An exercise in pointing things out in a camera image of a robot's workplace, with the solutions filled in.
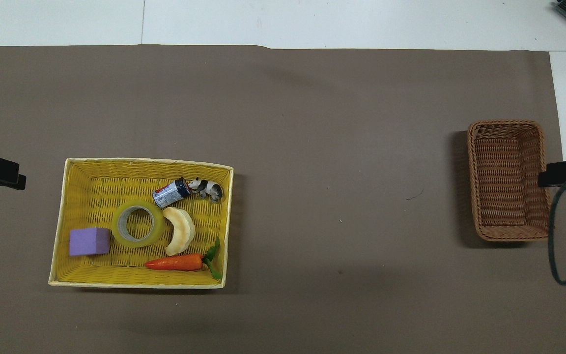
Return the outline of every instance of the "can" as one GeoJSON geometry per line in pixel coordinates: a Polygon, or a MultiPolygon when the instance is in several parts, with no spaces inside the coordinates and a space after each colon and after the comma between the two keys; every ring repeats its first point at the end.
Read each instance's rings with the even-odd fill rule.
{"type": "Polygon", "coordinates": [[[180,179],[176,179],[174,182],[167,184],[167,186],[153,191],[152,197],[159,208],[165,208],[173,202],[187,198],[190,194],[187,182],[185,182],[183,177],[180,177],[180,179]]]}

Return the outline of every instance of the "peeled banana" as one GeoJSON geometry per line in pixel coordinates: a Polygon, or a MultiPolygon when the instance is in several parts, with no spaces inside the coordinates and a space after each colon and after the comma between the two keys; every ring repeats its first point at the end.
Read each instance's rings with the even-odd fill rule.
{"type": "Polygon", "coordinates": [[[187,249],[191,240],[196,235],[196,227],[189,214],[178,208],[168,207],[163,209],[163,216],[173,224],[173,236],[166,247],[168,256],[178,255],[187,249]]]}

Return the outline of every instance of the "animal figurine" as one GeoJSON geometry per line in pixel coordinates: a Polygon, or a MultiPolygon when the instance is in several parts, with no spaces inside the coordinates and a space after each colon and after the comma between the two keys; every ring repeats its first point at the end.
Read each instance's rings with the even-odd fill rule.
{"type": "Polygon", "coordinates": [[[196,177],[193,181],[189,182],[189,189],[191,193],[200,193],[200,198],[206,198],[206,195],[211,196],[212,202],[219,202],[222,198],[222,187],[219,184],[206,179],[196,177]]]}

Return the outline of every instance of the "brown paper sheet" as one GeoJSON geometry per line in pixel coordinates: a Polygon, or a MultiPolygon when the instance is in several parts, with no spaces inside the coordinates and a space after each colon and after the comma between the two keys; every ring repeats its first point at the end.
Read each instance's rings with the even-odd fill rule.
{"type": "Polygon", "coordinates": [[[0,352],[566,353],[546,244],[472,225],[465,130],[499,118],[562,159],[547,53],[0,47],[28,177],[0,187],[0,352]],[[66,157],[235,167],[227,287],[49,287],[66,157]]]}

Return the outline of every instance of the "green masking tape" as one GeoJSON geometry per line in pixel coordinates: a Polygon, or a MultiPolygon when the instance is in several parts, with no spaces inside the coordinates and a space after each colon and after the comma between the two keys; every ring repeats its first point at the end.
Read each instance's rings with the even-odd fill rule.
{"type": "Polygon", "coordinates": [[[162,211],[158,206],[144,200],[131,200],[119,206],[113,213],[113,221],[111,230],[115,240],[126,247],[144,247],[150,246],[156,242],[165,230],[165,220],[162,211]],[[152,226],[148,235],[137,239],[128,233],[126,222],[128,217],[136,210],[145,210],[150,214],[152,226]]]}

